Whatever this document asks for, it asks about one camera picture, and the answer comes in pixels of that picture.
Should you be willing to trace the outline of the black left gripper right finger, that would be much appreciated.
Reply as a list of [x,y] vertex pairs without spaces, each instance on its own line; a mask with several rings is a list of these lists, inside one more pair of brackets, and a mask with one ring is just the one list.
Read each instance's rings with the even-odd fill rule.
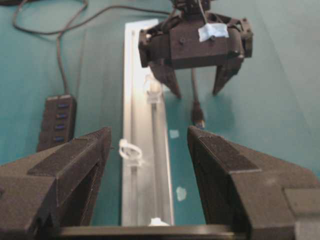
[[317,240],[320,181],[308,168],[190,126],[187,145],[207,224],[249,240]]

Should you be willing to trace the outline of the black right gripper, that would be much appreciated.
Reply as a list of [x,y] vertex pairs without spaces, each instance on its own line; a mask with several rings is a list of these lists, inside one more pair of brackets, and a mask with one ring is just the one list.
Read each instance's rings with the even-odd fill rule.
[[217,66],[212,90],[212,94],[217,95],[237,74],[244,60],[252,56],[253,30],[246,18],[211,13],[208,21],[224,24],[228,36],[200,41],[199,29],[204,26],[200,15],[176,16],[167,30],[161,30],[157,24],[139,33],[141,65],[150,67],[155,79],[177,98],[181,98],[181,91],[174,70]]

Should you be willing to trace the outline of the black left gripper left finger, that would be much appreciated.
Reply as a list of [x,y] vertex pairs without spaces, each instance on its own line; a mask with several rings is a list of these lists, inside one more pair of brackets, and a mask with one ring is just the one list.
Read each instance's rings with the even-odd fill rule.
[[112,142],[104,127],[0,167],[0,231],[91,223]]

